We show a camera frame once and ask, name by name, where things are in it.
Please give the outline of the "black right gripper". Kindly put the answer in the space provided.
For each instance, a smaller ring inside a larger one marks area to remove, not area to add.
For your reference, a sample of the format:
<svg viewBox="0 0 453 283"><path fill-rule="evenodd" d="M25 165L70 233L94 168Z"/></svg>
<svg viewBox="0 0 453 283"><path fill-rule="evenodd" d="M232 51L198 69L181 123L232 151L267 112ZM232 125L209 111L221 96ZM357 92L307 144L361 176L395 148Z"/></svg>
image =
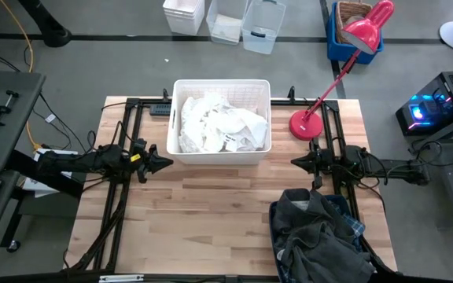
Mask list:
<svg viewBox="0 0 453 283"><path fill-rule="evenodd" d="M309 148L309 153L305 156L292 159L291 163L306 172L311 172L314 175L312 188L320 189L322 187L321 173L329 174L332 171L331 166L334 164L335 157L331 149L322 149L320 147L317 138L313 138L309 142Z"/></svg>

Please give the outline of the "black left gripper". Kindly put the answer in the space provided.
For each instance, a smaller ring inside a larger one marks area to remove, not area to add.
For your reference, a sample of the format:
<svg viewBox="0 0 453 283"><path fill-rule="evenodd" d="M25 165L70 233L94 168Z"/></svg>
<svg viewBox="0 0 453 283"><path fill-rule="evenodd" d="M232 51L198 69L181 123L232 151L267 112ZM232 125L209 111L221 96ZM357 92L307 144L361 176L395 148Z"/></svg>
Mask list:
<svg viewBox="0 0 453 283"><path fill-rule="evenodd" d="M149 149L146 149L147 145L146 140L137 139L131 153L131 169L137 174L140 183L147 182L146 174L148 172L157 173L174 162L172 159L160 156L155 144L151 144Z"/></svg>

